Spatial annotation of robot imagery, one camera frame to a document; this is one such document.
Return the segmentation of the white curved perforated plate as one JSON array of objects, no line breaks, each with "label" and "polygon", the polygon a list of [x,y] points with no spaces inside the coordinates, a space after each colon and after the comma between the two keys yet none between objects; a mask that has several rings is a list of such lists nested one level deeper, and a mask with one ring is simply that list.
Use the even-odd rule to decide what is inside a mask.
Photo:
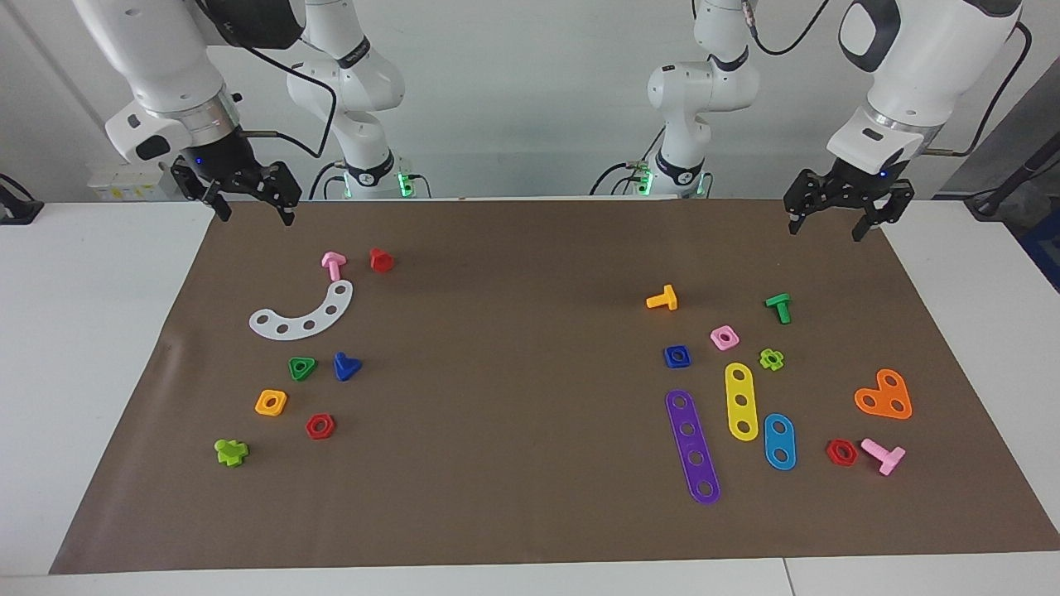
[{"label": "white curved perforated plate", "polygon": [[339,279],[330,283],[325,298],[318,308],[299,316],[280,315],[275,310],[255,310],[248,325],[258,336],[273,341],[308,339],[336,325],[349,308],[354,296],[354,284]]}]

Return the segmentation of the black pole stand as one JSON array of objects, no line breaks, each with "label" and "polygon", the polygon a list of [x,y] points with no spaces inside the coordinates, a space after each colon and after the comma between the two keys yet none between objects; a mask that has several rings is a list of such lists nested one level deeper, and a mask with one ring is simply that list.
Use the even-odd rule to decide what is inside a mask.
[{"label": "black pole stand", "polygon": [[996,188],[973,193],[966,201],[966,207],[977,220],[991,220],[997,214],[1000,206],[1012,193],[1027,181],[1049,173],[1053,166],[1060,165],[1060,132],[1056,132],[1030,156],[1022,166],[1009,175]]}]

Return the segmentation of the orange heart-shaped plate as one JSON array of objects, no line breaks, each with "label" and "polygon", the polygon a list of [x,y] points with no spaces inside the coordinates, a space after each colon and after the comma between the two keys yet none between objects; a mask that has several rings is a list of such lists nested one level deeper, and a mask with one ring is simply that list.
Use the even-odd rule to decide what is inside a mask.
[{"label": "orange heart-shaped plate", "polygon": [[896,370],[882,368],[877,372],[877,387],[855,390],[853,403],[859,410],[870,416],[908,420],[913,414],[913,405],[904,378]]}]

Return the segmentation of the yellow three-hole plate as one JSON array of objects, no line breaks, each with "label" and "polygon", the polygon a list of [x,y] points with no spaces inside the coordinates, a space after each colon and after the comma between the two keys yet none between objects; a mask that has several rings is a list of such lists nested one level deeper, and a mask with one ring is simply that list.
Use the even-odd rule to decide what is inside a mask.
[{"label": "yellow three-hole plate", "polygon": [[728,363],[725,369],[725,403],[728,430],[739,441],[750,442],[759,436],[759,416],[754,392],[754,376],[745,363]]}]

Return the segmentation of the blue box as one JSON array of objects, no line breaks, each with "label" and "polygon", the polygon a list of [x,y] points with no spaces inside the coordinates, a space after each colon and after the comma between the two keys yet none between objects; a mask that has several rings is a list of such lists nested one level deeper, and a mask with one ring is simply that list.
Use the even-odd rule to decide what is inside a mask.
[{"label": "blue box", "polygon": [[1019,238],[1019,245],[1036,267],[1060,293],[1060,209],[1057,209]]}]

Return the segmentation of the black clamp device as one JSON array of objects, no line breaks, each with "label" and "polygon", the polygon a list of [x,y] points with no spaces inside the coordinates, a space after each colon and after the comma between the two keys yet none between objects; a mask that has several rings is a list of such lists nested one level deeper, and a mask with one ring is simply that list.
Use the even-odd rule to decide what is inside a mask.
[{"label": "black clamp device", "polygon": [[0,225],[30,225],[43,206],[24,185],[0,172]]}]

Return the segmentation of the blue two-hole plate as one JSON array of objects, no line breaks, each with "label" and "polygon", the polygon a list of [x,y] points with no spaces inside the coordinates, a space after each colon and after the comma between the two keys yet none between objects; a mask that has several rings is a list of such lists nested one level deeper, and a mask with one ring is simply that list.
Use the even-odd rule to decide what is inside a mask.
[{"label": "blue two-hole plate", "polygon": [[780,411],[764,419],[764,457],[778,471],[791,471],[797,464],[797,436],[794,424]]}]

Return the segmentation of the purple four-hole plate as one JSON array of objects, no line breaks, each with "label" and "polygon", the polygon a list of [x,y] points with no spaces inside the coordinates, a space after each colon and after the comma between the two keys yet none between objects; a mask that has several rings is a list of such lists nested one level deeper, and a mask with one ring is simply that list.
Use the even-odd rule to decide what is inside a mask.
[{"label": "purple four-hole plate", "polygon": [[665,404],[690,497],[701,505],[716,504],[720,483],[693,397],[686,390],[670,390]]}]

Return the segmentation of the brown table mat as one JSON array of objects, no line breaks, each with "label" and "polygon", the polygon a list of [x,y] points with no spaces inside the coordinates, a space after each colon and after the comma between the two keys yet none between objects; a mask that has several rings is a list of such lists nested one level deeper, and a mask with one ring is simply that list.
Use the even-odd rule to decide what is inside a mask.
[{"label": "brown table mat", "polygon": [[[961,364],[881,231],[779,204],[258,204],[210,223],[60,550],[54,574],[1060,550]],[[392,271],[369,250],[393,255]],[[255,310],[318,308],[347,257],[344,316],[297,341]],[[646,298],[671,284],[679,308]],[[764,305],[791,295],[791,325]],[[711,330],[730,325],[737,347]],[[687,368],[662,351],[685,344]],[[759,354],[784,355],[778,371]],[[340,382],[333,358],[359,358]],[[316,370],[294,382],[288,361]],[[728,427],[725,369],[754,376],[759,436]],[[853,393],[898,371],[908,420]],[[283,390],[279,416],[254,411]],[[720,499],[687,490],[665,397],[689,392]],[[311,415],[336,422],[311,440]],[[764,457],[794,424],[797,464]],[[889,476],[860,448],[906,455]],[[243,464],[214,443],[247,444]],[[844,468],[831,439],[858,449]]]}]

